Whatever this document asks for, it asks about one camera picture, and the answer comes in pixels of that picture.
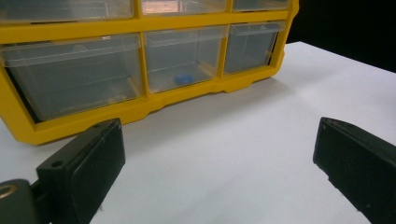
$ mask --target drawer organizer cabinet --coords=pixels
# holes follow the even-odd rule
[[[298,0],[0,1],[0,117],[44,144],[273,76]]]

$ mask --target transparent bin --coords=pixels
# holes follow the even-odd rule
[[[0,22],[132,18],[133,0],[0,0]]]
[[[227,0],[140,0],[143,15],[186,15],[224,12]]]
[[[289,0],[233,0],[233,11],[285,9]]]
[[[218,71],[219,46],[226,26],[145,33],[151,92],[211,79]]]
[[[2,62],[43,121],[141,95],[138,35],[0,49]]]
[[[284,29],[283,21],[231,25],[224,74],[267,65],[277,33]]]

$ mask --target small blue part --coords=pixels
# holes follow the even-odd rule
[[[177,85],[188,85],[194,81],[194,77],[190,73],[181,73],[175,75],[174,81]]]

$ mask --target black background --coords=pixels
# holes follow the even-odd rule
[[[391,0],[300,0],[288,42],[303,41],[396,72],[394,5]]]

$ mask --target white surface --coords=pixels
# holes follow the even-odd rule
[[[273,78],[123,126],[127,161],[92,223],[369,223],[312,162],[318,122],[345,120],[396,145],[395,87],[396,74],[287,45]],[[0,141],[0,182],[33,182],[70,139],[33,147],[0,122]]]

